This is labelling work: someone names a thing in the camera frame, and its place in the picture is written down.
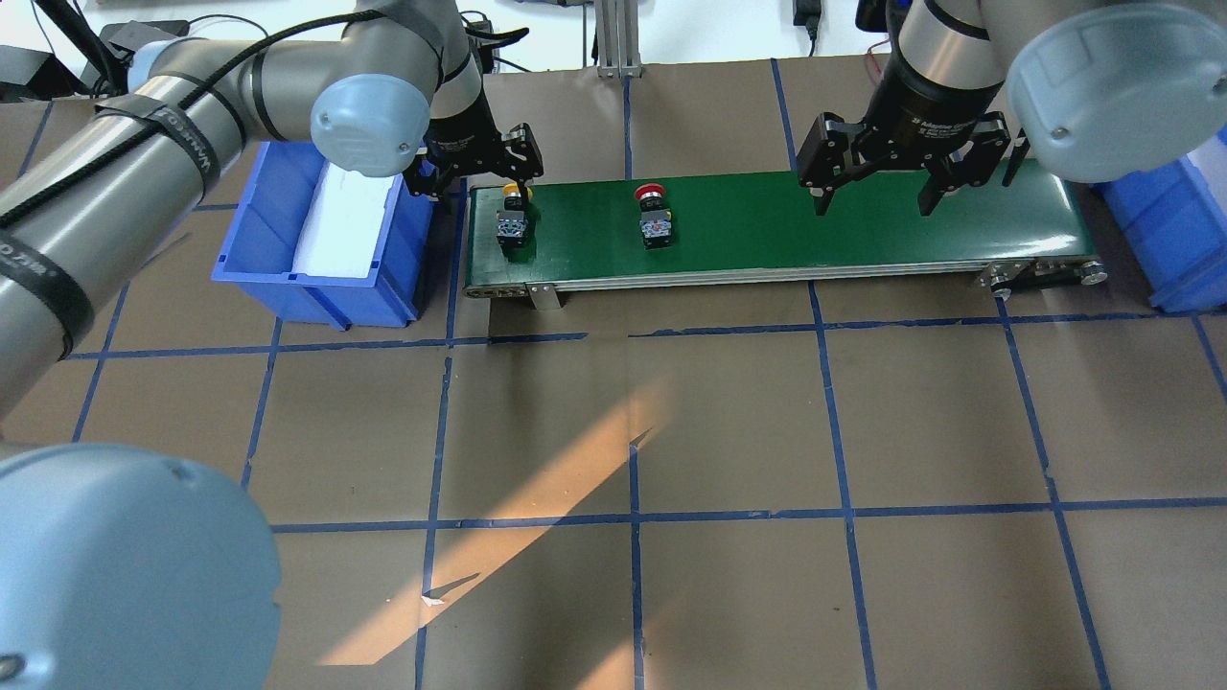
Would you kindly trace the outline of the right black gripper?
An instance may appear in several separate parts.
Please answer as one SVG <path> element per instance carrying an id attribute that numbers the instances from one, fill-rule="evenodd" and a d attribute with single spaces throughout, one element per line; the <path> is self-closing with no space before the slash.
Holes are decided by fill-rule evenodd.
<path id="1" fill-rule="evenodd" d="M 960 90 L 887 68 L 863 118 L 823 112 L 802 140 L 798 183 L 810 188 L 815 214 L 827 215 L 838 188 L 876 172 L 926 169 L 917 194 L 921 216 L 960 187 L 987 184 L 1009 145 L 1007 123 L 990 108 L 1001 87 Z"/>

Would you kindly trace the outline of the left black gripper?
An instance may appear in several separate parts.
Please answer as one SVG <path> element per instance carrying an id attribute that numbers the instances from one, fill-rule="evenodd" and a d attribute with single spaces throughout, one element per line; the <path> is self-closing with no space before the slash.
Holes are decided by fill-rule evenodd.
<path id="1" fill-rule="evenodd" d="M 425 153 L 416 153 L 402 173 L 407 190 L 416 196 L 440 196 L 459 176 L 490 173 L 517 185 L 544 176 L 533 126 L 520 123 L 499 131 L 485 96 L 455 115 L 432 119 L 425 145 Z"/>

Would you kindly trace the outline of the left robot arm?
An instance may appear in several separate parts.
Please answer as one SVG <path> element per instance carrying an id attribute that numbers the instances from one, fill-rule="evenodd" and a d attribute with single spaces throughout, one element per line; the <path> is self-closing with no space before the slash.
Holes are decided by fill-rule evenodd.
<path id="1" fill-rule="evenodd" d="M 356 1 L 255 41 L 173 36 L 2 192 L 2 416 L 79 354 L 255 142 L 436 194 L 541 176 L 455 1 Z M 260 689 L 279 544 L 240 479 L 137 444 L 2 443 L 5 689 Z"/>

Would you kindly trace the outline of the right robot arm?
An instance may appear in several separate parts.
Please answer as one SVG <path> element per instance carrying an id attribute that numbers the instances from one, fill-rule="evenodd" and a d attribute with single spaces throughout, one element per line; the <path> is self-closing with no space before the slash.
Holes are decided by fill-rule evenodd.
<path id="1" fill-rule="evenodd" d="M 825 112 L 798 153 L 823 215 L 885 171 L 926 171 L 928 216 L 964 185 L 1009 185 L 1029 153 L 1069 182 L 1157 169 L 1225 126 L 1222 1 L 863 1 L 892 53 L 859 122 Z"/>

